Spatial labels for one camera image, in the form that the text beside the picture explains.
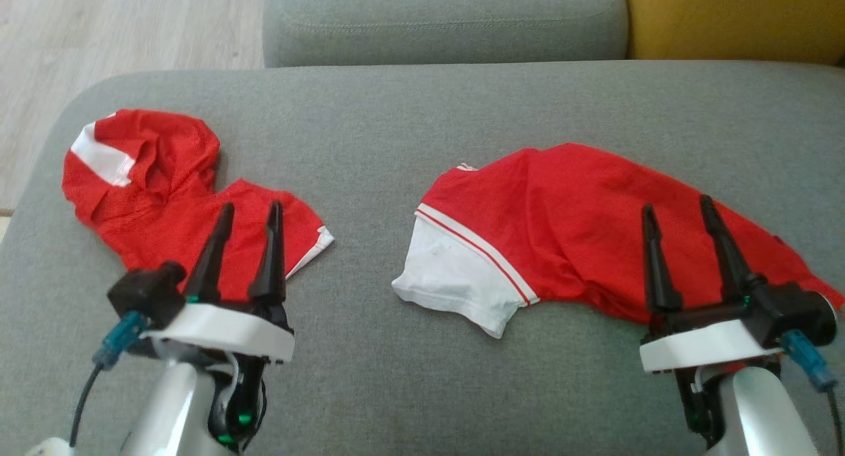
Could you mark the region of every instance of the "blue cable connector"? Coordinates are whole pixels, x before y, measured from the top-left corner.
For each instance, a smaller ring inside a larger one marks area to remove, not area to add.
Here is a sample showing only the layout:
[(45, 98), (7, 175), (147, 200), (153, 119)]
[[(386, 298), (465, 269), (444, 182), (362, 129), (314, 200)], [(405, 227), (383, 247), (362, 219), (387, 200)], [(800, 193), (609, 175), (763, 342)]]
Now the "blue cable connector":
[(781, 347), (787, 356), (801, 366), (816, 392), (824, 393), (836, 386), (836, 377), (827, 369), (824, 357), (801, 331), (785, 332), (781, 336)]
[(95, 364), (102, 365), (104, 371), (111, 370), (117, 364), (120, 354), (139, 341), (139, 335), (147, 330), (147, 320), (138, 311), (127, 312), (120, 323), (106, 335), (103, 344), (96, 351)]

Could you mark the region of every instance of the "red garment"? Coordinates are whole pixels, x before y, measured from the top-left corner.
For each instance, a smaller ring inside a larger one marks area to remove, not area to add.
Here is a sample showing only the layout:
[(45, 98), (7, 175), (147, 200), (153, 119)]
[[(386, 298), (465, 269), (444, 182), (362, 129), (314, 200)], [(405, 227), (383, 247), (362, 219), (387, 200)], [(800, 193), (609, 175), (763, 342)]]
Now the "red garment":
[(214, 192), (220, 143), (200, 119), (121, 110), (85, 126), (67, 152), (61, 188), (76, 216), (93, 228), (127, 269), (181, 263), (190, 273), (224, 203), (233, 203), (219, 288), (246, 300), (265, 247), (272, 201), (283, 204), (286, 275), (332, 242), (308, 204), (286, 191), (243, 179)]
[[(719, 302), (699, 197), (678, 180), (579, 144), (523, 149), (480, 170), (462, 164), (422, 198), (393, 287), (404, 300), (460, 312), (496, 337), (517, 308), (540, 300), (585, 302), (647, 323), (642, 207), (651, 203), (685, 305)], [(719, 211), (752, 270), (773, 284), (797, 281), (841, 308), (842, 295), (778, 237), (727, 207)]]

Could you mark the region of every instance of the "gray cushion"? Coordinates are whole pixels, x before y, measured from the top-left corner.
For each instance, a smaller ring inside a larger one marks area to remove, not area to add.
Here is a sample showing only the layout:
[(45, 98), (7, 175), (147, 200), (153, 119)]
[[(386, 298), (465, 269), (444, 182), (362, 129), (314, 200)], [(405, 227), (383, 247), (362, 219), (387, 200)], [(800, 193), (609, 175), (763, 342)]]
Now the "gray cushion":
[[(845, 72), (744, 62), (568, 62), (172, 72), (94, 86), (61, 114), (0, 248), (0, 441), (67, 437), (123, 269), (73, 216), (61, 162), (117, 108), (203, 118), (217, 183), (299, 194), (337, 242), (291, 281), (290, 365), (266, 373), (256, 454), (694, 454), (670, 375), (646, 375), (645, 327), (580, 305), (521, 309), (504, 338), (401, 302), (413, 210), (438, 174), (582, 141), (658, 168), (779, 234), (845, 290)], [(845, 375), (843, 339), (827, 348)], [(126, 357), (94, 387), (82, 454), (111, 454), (160, 371)], [(825, 400), (786, 364), (823, 453)]]
[(621, 59), (625, 0), (265, 0), (266, 66)]

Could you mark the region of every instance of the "light wood floor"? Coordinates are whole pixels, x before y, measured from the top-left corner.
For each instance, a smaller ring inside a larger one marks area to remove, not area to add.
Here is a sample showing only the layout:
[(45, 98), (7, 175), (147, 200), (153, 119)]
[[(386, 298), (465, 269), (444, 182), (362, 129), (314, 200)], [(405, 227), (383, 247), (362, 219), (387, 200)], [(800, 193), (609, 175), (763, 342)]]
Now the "light wood floor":
[(0, 0), (0, 212), (15, 208), (63, 108), (97, 81), (134, 71), (262, 68), (262, 4)]

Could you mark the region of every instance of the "black cable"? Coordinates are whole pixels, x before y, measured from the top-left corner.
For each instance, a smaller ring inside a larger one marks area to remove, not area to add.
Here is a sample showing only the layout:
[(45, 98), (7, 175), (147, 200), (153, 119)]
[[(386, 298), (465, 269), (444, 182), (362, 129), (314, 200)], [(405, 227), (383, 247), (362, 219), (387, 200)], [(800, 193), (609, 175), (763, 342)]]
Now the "black cable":
[(91, 371), (91, 375), (88, 376), (88, 381), (82, 387), (79, 402), (76, 404), (76, 412), (73, 414), (73, 425), (70, 427), (70, 447), (76, 446), (76, 435), (79, 433), (79, 422), (82, 420), (82, 409), (85, 408), (85, 400), (88, 399), (88, 393), (91, 392), (91, 387), (94, 386), (94, 380), (97, 379), (97, 375), (100, 375), (102, 370), (102, 364), (95, 365), (93, 371)]
[(827, 403), (830, 405), (830, 416), (833, 417), (833, 428), (836, 430), (836, 455), (842, 456), (842, 416), (839, 415), (839, 405), (833, 389), (827, 391)]
[(259, 432), (259, 429), (261, 428), (261, 423), (263, 421), (263, 416), (265, 416), (265, 413), (267, 413), (267, 386), (263, 382), (263, 378), (262, 378), (261, 379), (261, 413), (259, 414), (259, 420), (257, 420), (256, 423), (255, 423), (255, 430), (253, 431), (253, 434), (251, 434), (244, 441), (244, 446), (241, 447), (241, 453), (243, 453), (245, 450), (247, 450), (247, 446), (250, 446), (251, 441), (253, 441), (253, 438)]

